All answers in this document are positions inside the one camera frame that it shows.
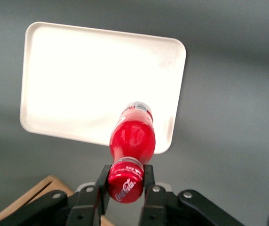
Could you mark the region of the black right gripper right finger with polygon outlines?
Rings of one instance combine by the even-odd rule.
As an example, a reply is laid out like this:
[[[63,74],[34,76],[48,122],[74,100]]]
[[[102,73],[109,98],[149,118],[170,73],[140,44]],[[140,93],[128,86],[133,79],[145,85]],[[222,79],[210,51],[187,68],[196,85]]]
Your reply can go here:
[[[144,165],[144,205],[140,226],[241,226],[242,223],[199,192],[175,195],[155,183],[152,165]]]

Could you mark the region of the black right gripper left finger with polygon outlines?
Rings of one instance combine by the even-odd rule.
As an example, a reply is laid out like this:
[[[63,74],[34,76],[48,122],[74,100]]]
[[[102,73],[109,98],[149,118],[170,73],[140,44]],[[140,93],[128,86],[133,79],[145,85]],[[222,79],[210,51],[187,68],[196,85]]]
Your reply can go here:
[[[52,190],[22,205],[0,220],[0,226],[99,226],[109,202],[105,165],[95,183],[81,186],[71,196],[63,189]]]

